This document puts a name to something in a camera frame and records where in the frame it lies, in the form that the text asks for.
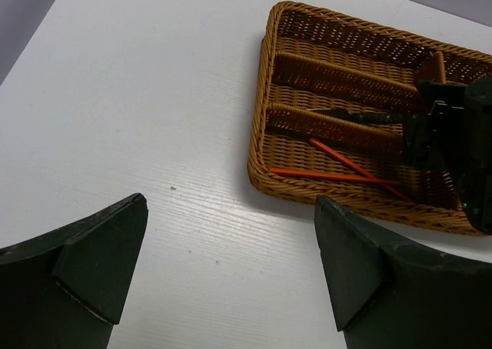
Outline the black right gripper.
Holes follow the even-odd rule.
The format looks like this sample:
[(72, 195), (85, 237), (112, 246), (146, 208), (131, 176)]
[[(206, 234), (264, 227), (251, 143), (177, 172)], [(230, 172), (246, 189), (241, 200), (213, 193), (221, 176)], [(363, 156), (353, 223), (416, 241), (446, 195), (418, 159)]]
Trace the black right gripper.
[(491, 77), (415, 85), (424, 109), (403, 115), (404, 160), (447, 171), (470, 225), (491, 233)]

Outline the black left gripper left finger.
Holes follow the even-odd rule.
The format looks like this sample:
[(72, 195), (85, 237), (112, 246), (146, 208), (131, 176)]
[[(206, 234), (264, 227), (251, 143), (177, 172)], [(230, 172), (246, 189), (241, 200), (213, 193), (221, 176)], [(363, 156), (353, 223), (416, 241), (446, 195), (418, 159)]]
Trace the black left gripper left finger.
[(106, 348), (148, 222), (132, 194), (79, 221), (1, 249), (3, 348)]

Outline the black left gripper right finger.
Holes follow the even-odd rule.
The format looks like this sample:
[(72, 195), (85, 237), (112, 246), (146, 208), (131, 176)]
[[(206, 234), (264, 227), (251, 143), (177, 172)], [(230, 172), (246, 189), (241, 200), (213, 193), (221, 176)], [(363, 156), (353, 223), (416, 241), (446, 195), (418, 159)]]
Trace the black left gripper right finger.
[(326, 196), (314, 226), (349, 348), (489, 348), (491, 266), (419, 244)]

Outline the dark handled knife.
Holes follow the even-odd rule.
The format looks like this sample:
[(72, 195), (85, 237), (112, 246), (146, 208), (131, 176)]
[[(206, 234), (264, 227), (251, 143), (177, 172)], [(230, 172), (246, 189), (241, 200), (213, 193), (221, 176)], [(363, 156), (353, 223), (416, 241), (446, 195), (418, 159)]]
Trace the dark handled knife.
[(402, 114), (351, 112), (341, 108), (310, 108), (309, 111), (345, 121), (369, 125), (400, 124), (403, 121)]

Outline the orange chopstick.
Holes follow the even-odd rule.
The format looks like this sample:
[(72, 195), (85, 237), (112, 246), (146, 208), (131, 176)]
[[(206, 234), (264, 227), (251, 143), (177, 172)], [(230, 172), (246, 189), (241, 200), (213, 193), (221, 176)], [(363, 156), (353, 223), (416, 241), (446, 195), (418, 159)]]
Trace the orange chopstick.
[(406, 195), (400, 193), (394, 185), (390, 184), (388, 181), (381, 180), (380, 178), (377, 178), (375, 175), (371, 174), (369, 171), (363, 169), (361, 166), (355, 164), (352, 160), (349, 158), (345, 157), (342, 155), (340, 152), (335, 151), (333, 148), (327, 146), (326, 144), (322, 143), (321, 141), (317, 140), (316, 138), (310, 138), (309, 142), (316, 147), (317, 149), (321, 150), (324, 152), (326, 155), (332, 157), (335, 160), (338, 160), (340, 163), (345, 165), (346, 167), (350, 168), (351, 170), (357, 172), (360, 175), (363, 175), (366, 178), (369, 178), (371, 180), (378, 180), (378, 184), (391, 192), (392, 194), (396, 195), (403, 201), (407, 202), (412, 202), (411, 199), (409, 199)]
[(399, 185), (399, 181), (385, 180), (380, 178), (369, 178), (366, 176), (351, 175), (351, 174), (336, 174), (322, 171), (307, 171), (292, 168), (270, 168), (270, 172), (275, 175), (293, 177), (293, 178), (308, 178), (322, 181), (346, 181), (365, 184), (385, 184)]

